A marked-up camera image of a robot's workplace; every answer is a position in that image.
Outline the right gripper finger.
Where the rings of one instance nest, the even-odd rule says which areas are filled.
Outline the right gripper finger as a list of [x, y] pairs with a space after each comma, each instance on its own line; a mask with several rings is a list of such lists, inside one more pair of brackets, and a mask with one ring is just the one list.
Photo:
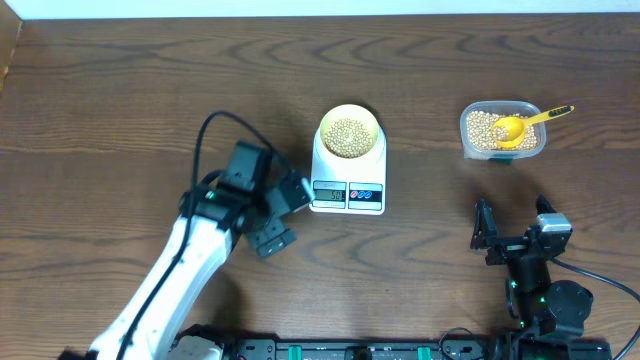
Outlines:
[[493, 219], [492, 208], [484, 199], [479, 199], [475, 204], [476, 221], [474, 225], [473, 240], [490, 240], [498, 236], [496, 223]]
[[537, 197], [535, 207], [538, 215], [556, 213], [556, 210], [544, 195], [539, 195]]

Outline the yellow measuring scoop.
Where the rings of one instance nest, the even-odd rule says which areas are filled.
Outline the yellow measuring scoop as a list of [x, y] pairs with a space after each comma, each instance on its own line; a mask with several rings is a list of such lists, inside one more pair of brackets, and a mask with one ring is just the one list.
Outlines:
[[574, 110], [574, 106], [567, 105], [542, 112], [529, 118], [516, 116], [502, 117], [492, 125], [490, 135], [499, 147], [515, 148], [524, 141], [526, 130], [529, 126], [568, 115]]

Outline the yellow-green bowl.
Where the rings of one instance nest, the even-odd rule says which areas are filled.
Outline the yellow-green bowl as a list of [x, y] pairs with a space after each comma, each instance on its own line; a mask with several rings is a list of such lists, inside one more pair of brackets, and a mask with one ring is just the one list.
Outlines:
[[380, 139], [380, 125], [365, 107], [339, 105], [327, 112], [319, 125], [320, 143], [331, 154], [355, 159], [372, 151]]

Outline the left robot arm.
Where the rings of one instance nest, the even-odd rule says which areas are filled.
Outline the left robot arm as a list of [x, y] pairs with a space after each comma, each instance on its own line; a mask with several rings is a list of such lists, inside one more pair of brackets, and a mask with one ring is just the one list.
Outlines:
[[228, 260], [240, 237], [266, 257], [295, 241], [282, 219], [314, 194], [307, 178], [286, 167], [272, 147], [239, 141], [226, 168], [195, 176], [168, 242], [113, 323], [83, 353], [85, 359], [166, 359], [196, 299]]

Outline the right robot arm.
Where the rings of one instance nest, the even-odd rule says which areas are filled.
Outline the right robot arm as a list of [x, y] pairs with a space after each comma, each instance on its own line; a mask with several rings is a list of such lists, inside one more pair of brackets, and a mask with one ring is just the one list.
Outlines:
[[569, 359], [591, 312], [593, 294], [574, 281], [552, 281], [548, 269], [565, 251], [572, 225], [544, 196], [537, 198], [536, 211], [535, 223], [523, 235], [503, 237], [486, 201], [475, 204], [470, 248], [485, 250], [488, 266], [507, 267], [507, 308], [520, 324], [491, 342], [489, 359]]

